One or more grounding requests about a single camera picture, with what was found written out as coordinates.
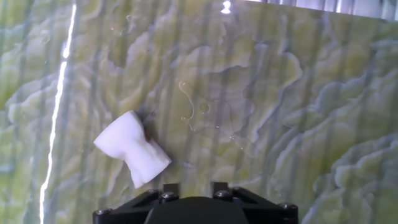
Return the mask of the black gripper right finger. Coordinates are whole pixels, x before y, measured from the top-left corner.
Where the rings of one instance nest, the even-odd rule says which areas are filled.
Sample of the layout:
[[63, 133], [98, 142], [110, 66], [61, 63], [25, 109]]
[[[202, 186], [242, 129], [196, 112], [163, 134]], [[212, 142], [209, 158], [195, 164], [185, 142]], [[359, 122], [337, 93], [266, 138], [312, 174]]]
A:
[[243, 187], [230, 187], [227, 182], [213, 182], [213, 198], [236, 205], [250, 224], [298, 224], [298, 206], [275, 204]]

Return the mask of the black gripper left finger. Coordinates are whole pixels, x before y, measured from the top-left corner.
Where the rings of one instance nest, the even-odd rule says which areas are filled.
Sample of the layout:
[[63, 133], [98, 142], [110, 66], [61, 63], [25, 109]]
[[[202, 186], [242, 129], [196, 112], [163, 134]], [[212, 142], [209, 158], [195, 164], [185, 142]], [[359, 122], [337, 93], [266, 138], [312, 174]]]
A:
[[95, 210], [92, 224], [144, 224], [153, 208], [179, 198], [180, 184], [164, 184], [162, 189], [147, 190], [118, 208]]

